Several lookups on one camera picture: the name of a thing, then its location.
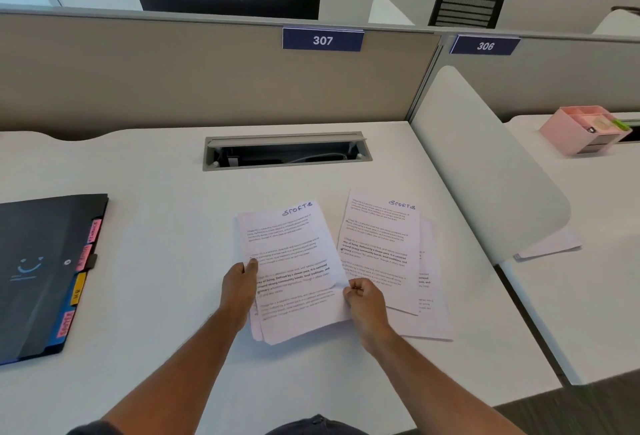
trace blue sign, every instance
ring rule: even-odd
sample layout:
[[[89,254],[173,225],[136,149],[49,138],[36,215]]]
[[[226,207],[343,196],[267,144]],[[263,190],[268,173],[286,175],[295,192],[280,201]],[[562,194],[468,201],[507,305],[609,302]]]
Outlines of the blue sign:
[[[364,30],[282,29],[283,49],[359,52],[363,39]]]
[[[510,56],[520,42],[520,37],[494,35],[458,35],[450,54],[485,54]]]

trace person's left hand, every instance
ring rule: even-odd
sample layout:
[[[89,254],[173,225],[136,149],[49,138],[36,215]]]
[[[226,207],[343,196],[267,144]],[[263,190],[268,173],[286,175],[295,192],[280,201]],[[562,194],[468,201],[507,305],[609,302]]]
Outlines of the person's left hand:
[[[255,300],[257,275],[258,260],[252,258],[246,268],[243,263],[236,263],[222,280],[220,310],[228,312],[238,332],[246,324],[249,309]]]

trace pink label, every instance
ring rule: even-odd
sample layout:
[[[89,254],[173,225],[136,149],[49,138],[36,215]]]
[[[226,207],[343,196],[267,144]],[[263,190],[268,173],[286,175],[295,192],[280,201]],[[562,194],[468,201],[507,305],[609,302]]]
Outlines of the pink label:
[[[64,337],[67,335],[69,331],[69,327],[71,327],[71,321],[74,319],[74,315],[76,314],[75,310],[69,310],[65,312],[62,316],[62,324],[60,324],[60,328],[58,329],[58,335],[56,336],[58,339],[60,337]]]
[[[86,245],[84,248],[82,248],[82,253],[80,253],[80,260],[78,260],[78,264],[76,266],[76,272],[81,272],[82,270],[84,270],[84,265],[86,265],[86,260],[89,258],[92,246],[93,245]]]
[[[91,229],[89,230],[89,239],[86,240],[87,243],[93,243],[95,238],[98,237],[98,231],[100,231],[100,224],[102,224],[102,219],[94,219],[91,225]]]

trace clothing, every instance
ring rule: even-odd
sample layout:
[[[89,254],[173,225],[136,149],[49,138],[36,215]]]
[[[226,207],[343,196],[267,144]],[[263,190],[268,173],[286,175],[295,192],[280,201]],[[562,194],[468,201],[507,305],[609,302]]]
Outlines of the clothing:
[[[89,423],[71,430],[67,435],[123,435],[107,422]],[[366,433],[345,425],[327,420],[322,415],[315,415],[293,423],[287,423],[272,430],[267,435],[367,435]]]

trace pink box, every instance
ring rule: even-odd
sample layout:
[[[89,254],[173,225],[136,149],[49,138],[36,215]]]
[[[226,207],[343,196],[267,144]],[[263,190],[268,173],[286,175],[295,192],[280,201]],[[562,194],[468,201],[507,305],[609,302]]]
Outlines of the pink box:
[[[601,106],[563,106],[540,128],[540,133],[566,156],[606,152],[631,133]]]

